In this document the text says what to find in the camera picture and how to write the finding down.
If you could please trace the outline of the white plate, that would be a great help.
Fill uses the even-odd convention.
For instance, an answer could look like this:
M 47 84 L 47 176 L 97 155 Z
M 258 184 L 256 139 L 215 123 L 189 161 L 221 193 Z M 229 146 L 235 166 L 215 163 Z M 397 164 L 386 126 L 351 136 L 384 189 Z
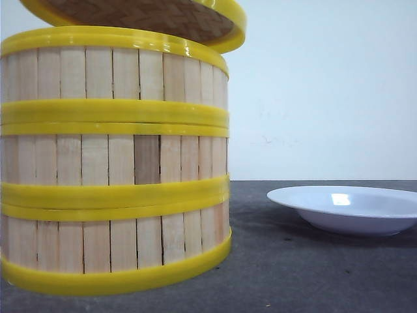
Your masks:
M 416 193 L 363 186 L 291 186 L 267 198 L 316 228 L 359 236 L 391 236 L 416 225 Z

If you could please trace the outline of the woven bamboo steamer lid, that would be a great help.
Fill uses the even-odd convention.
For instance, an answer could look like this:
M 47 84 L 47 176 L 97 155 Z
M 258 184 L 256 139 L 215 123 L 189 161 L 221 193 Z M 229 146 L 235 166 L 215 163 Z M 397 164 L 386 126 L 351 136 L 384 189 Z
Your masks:
M 23 1 L 53 26 L 93 25 L 165 33 L 231 52 L 246 39 L 247 17 L 236 1 Z

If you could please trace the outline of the bamboo steamer basket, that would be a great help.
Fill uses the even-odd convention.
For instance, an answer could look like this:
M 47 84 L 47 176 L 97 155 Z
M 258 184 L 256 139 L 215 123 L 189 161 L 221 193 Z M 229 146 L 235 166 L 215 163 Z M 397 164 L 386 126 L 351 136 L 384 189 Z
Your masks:
M 23 289 L 54 295 L 113 295 L 193 278 L 221 263 L 231 249 L 229 203 L 174 215 L 111 222 L 97 264 L 58 273 L 2 263 L 5 278 Z
M 194 211 L 229 197 L 225 138 L 170 135 L 5 137 L 10 215 L 58 220 Z
M 206 65 L 227 83 L 214 50 L 134 29 L 69 26 L 26 31 L 1 44 L 1 132 L 11 135 L 226 137 L 229 115 L 197 98 Z

